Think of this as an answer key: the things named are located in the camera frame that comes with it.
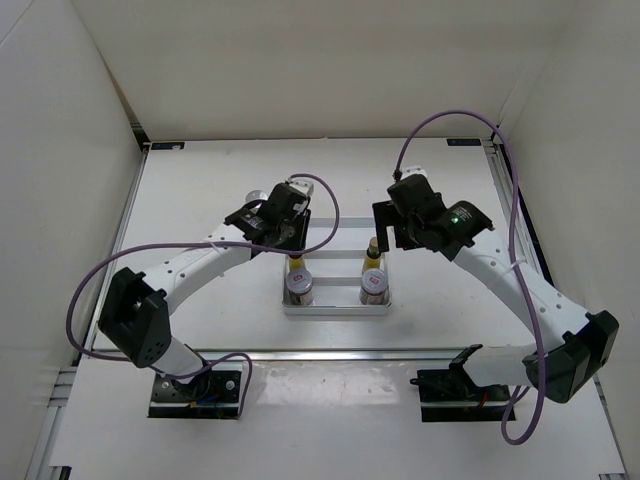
yellow bottle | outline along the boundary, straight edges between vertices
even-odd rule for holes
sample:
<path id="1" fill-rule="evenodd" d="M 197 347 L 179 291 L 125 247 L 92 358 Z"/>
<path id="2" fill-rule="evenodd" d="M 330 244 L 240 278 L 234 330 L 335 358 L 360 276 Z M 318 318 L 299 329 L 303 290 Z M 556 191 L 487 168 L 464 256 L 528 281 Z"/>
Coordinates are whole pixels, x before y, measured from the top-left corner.
<path id="1" fill-rule="evenodd" d="M 380 268 L 380 259 L 382 258 L 382 254 L 378 249 L 378 239 L 376 237 L 372 237 L 369 241 L 369 248 L 364 255 L 364 265 L 362 266 L 362 272 L 366 272 L 371 268 Z"/>
<path id="2" fill-rule="evenodd" d="M 290 255 L 289 256 L 289 271 L 297 270 L 299 268 L 307 268 L 304 257 L 302 255 Z"/>

white wall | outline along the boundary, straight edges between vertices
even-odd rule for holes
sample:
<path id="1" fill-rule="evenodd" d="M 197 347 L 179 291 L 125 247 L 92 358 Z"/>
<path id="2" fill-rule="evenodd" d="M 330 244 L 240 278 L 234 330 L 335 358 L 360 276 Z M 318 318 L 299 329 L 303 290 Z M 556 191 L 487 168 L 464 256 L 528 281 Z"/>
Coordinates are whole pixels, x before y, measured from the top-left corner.
<path id="1" fill-rule="evenodd" d="M 403 136 L 455 107 L 509 126 L 575 3 L 73 1 L 152 140 Z"/>
<path id="2" fill-rule="evenodd" d="M 580 3 L 513 132 L 557 285 L 620 333 L 600 378 L 640 478 L 640 2 Z"/>
<path id="3" fill-rule="evenodd" d="M 0 3 L 0 478 L 12 480 L 72 358 L 68 301 L 110 250 L 140 152 L 71 4 Z"/>

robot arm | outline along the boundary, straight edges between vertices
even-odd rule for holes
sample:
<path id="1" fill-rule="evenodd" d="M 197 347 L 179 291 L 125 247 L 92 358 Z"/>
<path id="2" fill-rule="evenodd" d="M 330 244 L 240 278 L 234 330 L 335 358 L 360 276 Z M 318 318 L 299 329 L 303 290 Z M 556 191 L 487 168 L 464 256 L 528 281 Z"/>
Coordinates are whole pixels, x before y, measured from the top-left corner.
<path id="1" fill-rule="evenodd" d="M 204 239 L 217 245 L 185 250 L 144 272 L 119 270 L 98 327 L 138 368 L 177 376 L 201 369 L 202 358 L 172 336 L 170 315 L 211 280 L 258 255 L 242 244 L 303 250 L 312 193 L 311 182 L 279 183 L 268 198 L 248 202 Z M 185 397 L 197 400 L 210 394 L 210 375 L 206 371 L 172 383 Z"/>
<path id="2" fill-rule="evenodd" d="M 532 331 L 531 318 L 500 235 L 469 202 L 446 208 L 422 168 L 403 170 L 388 189 L 390 202 L 373 205 L 380 251 L 389 250 L 386 228 L 394 227 L 396 246 L 427 248 L 480 280 Z M 546 395 L 567 402 L 607 361 L 618 322 L 607 311 L 590 314 L 564 297 L 529 265 L 521 266 L 542 331 L 547 366 Z M 465 349 L 450 371 L 467 391 L 495 384 L 537 387 L 535 345 Z"/>

white tray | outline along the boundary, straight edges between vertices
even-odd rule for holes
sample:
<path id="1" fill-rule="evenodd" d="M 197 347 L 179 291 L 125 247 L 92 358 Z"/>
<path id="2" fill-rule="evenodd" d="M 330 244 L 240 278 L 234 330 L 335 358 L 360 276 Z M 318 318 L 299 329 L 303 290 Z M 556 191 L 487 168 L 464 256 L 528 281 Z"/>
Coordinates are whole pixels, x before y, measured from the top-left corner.
<path id="1" fill-rule="evenodd" d="M 313 229 L 327 230 L 333 219 L 315 218 L 309 224 L 307 238 L 315 237 Z M 368 239 L 375 236 L 373 218 L 347 217 L 340 219 L 336 239 L 358 238 L 355 244 L 332 241 L 322 250 L 305 255 L 307 269 L 313 275 L 313 298 L 311 305 L 293 305 L 286 288 L 285 279 L 289 273 L 289 261 L 285 257 L 282 281 L 282 305 L 287 315 L 386 315 L 391 306 L 392 282 L 389 277 L 389 263 L 382 255 L 380 268 L 389 277 L 389 295 L 383 305 L 362 305 L 360 285 L 362 263 Z"/>

cable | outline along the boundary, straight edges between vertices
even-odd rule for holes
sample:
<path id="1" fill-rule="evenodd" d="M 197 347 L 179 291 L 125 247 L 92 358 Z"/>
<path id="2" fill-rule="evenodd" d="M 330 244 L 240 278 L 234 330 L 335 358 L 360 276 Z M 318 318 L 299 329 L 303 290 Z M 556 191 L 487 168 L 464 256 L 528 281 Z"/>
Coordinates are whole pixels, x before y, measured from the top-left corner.
<path id="1" fill-rule="evenodd" d="M 507 137 L 502 133 L 500 128 L 493 124 L 489 118 L 484 115 L 476 112 L 472 112 L 471 110 L 445 110 L 443 112 L 436 113 L 431 115 L 426 120 L 423 120 L 413 131 L 409 134 L 404 144 L 402 145 L 402 149 L 400 150 L 400 155 L 398 156 L 398 162 L 396 163 L 396 168 L 393 172 L 393 178 L 398 181 L 402 172 L 400 170 L 400 166 L 402 165 L 402 160 L 404 159 L 404 155 L 409 147 L 409 143 L 413 138 L 417 135 L 417 133 L 427 124 L 432 121 L 445 117 L 447 115 L 467 115 L 469 117 L 473 117 L 477 120 L 480 120 L 482 123 L 487 125 L 496 136 L 500 139 L 500 141 L 504 144 L 504 147 L 507 151 L 507 155 L 509 160 L 511 161 L 511 172 L 512 172 L 512 182 L 513 182 L 513 195 L 511 198 L 511 215 L 509 217 L 509 258 L 513 265 L 513 271 L 516 275 L 516 279 L 518 280 L 518 284 L 520 285 L 520 289 L 522 290 L 522 295 L 524 296 L 524 301 L 527 305 L 527 310 L 529 312 L 529 317 L 531 318 L 531 327 L 533 330 L 533 337 L 536 342 L 536 354 L 538 356 L 538 396 L 536 398 L 536 406 L 533 411 L 533 415 L 531 417 L 531 422 L 529 426 L 526 428 L 524 433 L 518 438 L 511 438 L 509 433 L 507 432 L 507 421 L 509 419 L 509 414 L 515 404 L 522 399 L 522 397 L 527 393 L 528 388 L 525 389 L 525 392 L 518 397 L 518 393 L 520 392 L 520 387 L 516 388 L 507 405 L 507 408 L 502 416 L 502 422 L 500 424 L 500 429 L 502 432 L 502 436 L 505 441 L 510 445 L 522 445 L 524 442 L 531 438 L 533 432 L 538 426 L 538 422 L 540 421 L 540 417 L 542 416 L 542 407 L 544 405 L 544 398 L 546 393 L 546 378 L 547 378 L 547 369 L 544 361 L 544 345 L 542 342 L 542 332 L 540 330 L 540 322 L 538 321 L 538 316 L 536 315 L 535 305 L 533 304 L 533 299 L 531 298 L 531 293 L 529 292 L 529 288 L 527 287 L 527 283 L 522 275 L 522 270 L 520 269 L 520 265 L 515 263 L 517 262 L 516 258 L 516 248 L 515 248 L 515 234 L 516 234 L 516 219 L 518 217 L 518 200 L 520 193 L 520 183 L 518 178 L 518 168 L 515 163 L 515 156 L 513 155 L 513 151 L 511 150 L 511 145 L 507 140 Z"/>
<path id="2" fill-rule="evenodd" d="M 281 253 L 281 254 L 285 254 L 285 255 L 306 255 L 308 253 L 315 252 L 316 250 L 319 250 L 322 247 L 324 247 L 325 245 L 327 245 L 333 239 L 333 237 L 335 237 L 336 232 L 338 231 L 339 223 L 340 223 L 340 206 L 338 205 L 338 199 L 336 198 L 335 194 L 333 193 L 333 190 L 331 189 L 331 187 L 329 187 L 329 185 L 324 180 L 322 180 L 320 177 L 318 177 L 316 175 L 313 175 L 311 173 L 296 173 L 294 175 L 291 175 L 290 178 L 300 178 L 300 177 L 310 178 L 310 179 L 315 180 L 318 183 L 320 183 L 325 188 L 325 190 L 329 194 L 329 197 L 331 197 L 331 201 L 333 202 L 333 207 L 334 207 L 334 210 L 335 210 L 335 221 L 333 223 L 333 228 L 331 229 L 331 232 L 329 233 L 327 238 L 325 238 L 322 242 L 318 243 L 317 245 L 314 245 L 313 247 L 310 247 L 310 248 L 307 248 L 307 249 L 301 250 L 301 251 L 282 250 L 282 249 L 279 249 L 279 248 L 265 247 L 265 246 L 262 246 L 262 245 L 253 245 L 251 243 L 244 243 L 244 242 L 149 243 L 149 244 L 146 244 L 146 245 L 138 245 L 138 246 L 135 246 L 135 247 L 127 248 L 125 250 L 121 250 L 120 252 L 117 252 L 117 253 L 111 255 L 110 257 L 102 260 L 95 267 L 93 267 L 91 270 L 89 270 L 89 272 L 80 281 L 78 287 L 76 288 L 75 292 L 73 293 L 73 296 L 71 297 L 71 301 L 69 302 L 69 308 L 67 309 L 67 316 L 66 316 L 66 319 L 65 319 L 65 331 L 66 331 L 66 334 L 67 334 L 67 339 L 69 340 L 69 343 L 71 344 L 71 346 L 73 346 L 73 348 L 75 348 L 81 354 L 84 354 L 84 355 L 86 355 L 88 357 L 97 358 L 97 359 L 100 359 L 100 360 L 111 360 L 111 361 L 114 361 L 114 362 L 128 362 L 129 361 L 128 358 L 123 357 L 123 356 L 105 355 L 103 353 L 98 353 L 98 352 L 93 352 L 91 350 L 88 350 L 88 349 L 84 348 L 76 340 L 76 338 L 73 336 L 73 312 L 74 312 L 74 310 L 76 308 L 76 305 L 78 303 L 78 299 L 80 298 L 80 295 L 82 294 L 83 290 L 86 288 L 87 284 L 91 281 L 91 279 L 100 270 L 102 270 L 104 267 L 106 267 L 108 264 L 110 264 L 114 260 L 117 260 L 118 258 L 124 257 L 126 255 L 130 255 L 132 253 L 142 252 L 142 251 L 145 251 L 145 250 L 158 250 L 158 249 L 168 249 L 168 248 L 198 249 L 198 248 L 212 248 L 212 247 L 239 247 L 239 248 L 250 248 L 251 250 L 257 251 L 257 252 Z M 249 382 L 251 380 L 251 375 L 253 373 L 253 363 L 251 361 L 251 358 L 246 353 L 242 353 L 242 352 L 230 353 L 228 355 L 225 355 L 225 356 L 219 358 L 218 360 L 214 360 L 212 362 L 207 363 L 205 366 L 203 366 L 201 369 L 197 370 L 196 372 L 187 373 L 187 374 L 184 374 L 184 375 L 170 375 L 170 374 L 164 374 L 163 372 L 160 372 L 157 369 L 154 369 L 154 370 L 156 370 L 156 372 L 158 372 L 158 373 L 161 373 L 162 375 L 164 375 L 168 379 L 179 380 L 179 379 L 184 379 L 184 378 L 189 378 L 189 377 L 194 377 L 196 375 L 199 375 L 199 374 L 201 374 L 203 372 L 206 372 L 207 370 L 210 370 L 213 366 L 217 365 L 220 362 L 224 362 L 229 358 L 238 357 L 238 356 L 245 358 L 247 360 L 248 364 L 249 364 L 249 372 L 247 374 L 247 381 L 245 383 L 245 387 L 244 387 L 244 390 L 243 390 L 243 393 L 242 393 L 242 398 L 240 400 L 240 407 L 238 409 L 238 416 L 240 416 L 241 413 L 242 413 L 242 410 L 244 409 L 244 400 L 245 400 L 245 397 L 247 395 L 247 390 L 249 388 Z"/>

